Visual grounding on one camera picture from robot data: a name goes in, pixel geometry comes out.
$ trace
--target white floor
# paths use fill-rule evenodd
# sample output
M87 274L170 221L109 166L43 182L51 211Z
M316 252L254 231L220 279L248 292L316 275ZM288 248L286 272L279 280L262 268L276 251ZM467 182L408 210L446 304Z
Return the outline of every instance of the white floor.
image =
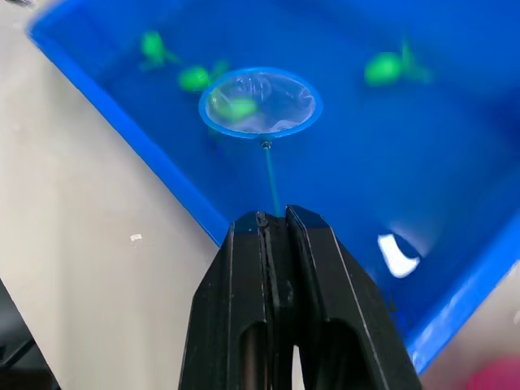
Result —
M215 244L0 0L0 278L64 390L174 388ZM520 353L520 271L423 376Z

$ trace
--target pink object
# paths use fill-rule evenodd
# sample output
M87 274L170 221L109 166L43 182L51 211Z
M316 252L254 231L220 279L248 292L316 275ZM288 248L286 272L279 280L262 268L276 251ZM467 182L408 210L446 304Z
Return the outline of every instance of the pink object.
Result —
M501 359L474 375L466 390L519 390L520 357Z

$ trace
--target teal rod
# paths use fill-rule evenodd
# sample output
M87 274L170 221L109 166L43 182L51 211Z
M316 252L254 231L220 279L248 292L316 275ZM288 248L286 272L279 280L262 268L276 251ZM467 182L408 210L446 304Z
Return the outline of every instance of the teal rod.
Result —
M271 161L271 143L263 142L262 149L266 152L267 175L269 176L269 186L271 188L271 197L273 199L273 208L275 209L275 217L283 217L280 211L280 202L278 193L276 192L275 172Z

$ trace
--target blue plastic tub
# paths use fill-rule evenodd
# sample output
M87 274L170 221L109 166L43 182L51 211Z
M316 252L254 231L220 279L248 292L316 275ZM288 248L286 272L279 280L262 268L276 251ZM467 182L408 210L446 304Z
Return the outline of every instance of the blue plastic tub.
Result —
M215 137L182 67L142 71L158 30L185 64L277 67L323 113L273 142L279 199L318 212L391 297L418 372L520 258L520 3L510 0L69 0L31 37L219 243L272 210L256 140ZM364 67L407 39L430 84L367 88ZM378 236L421 262L398 279Z

